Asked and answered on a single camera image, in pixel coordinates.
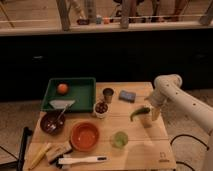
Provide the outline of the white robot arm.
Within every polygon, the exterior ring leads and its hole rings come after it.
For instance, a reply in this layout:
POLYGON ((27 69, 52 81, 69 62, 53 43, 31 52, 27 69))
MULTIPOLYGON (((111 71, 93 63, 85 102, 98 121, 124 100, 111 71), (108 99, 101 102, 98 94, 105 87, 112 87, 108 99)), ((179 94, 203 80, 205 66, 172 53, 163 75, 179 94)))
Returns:
POLYGON ((182 78, 178 74, 160 75, 154 79, 154 89, 146 100, 160 109, 169 99, 187 114, 209 135, 208 147, 201 171, 213 171, 213 107, 181 89, 182 78))

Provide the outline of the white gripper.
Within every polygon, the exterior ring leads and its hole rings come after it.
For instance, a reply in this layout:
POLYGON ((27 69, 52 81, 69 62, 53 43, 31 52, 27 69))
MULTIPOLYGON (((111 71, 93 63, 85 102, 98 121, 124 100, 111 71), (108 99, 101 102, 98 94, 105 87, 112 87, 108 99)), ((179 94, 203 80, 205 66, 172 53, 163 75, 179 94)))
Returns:
POLYGON ((158 117, 160 115, 159 107, 161 107, 164 104, 166 97, 160 91, 153 90, 146 97, 146 99, 153 106, 153 108, 151 109, 152 119, 151 119, 150 115, 146 114, 146 115, 140 116, 140 121, 144 128, 149 128, 152 126, 152 120, 155 121, 158 119, 158 117))

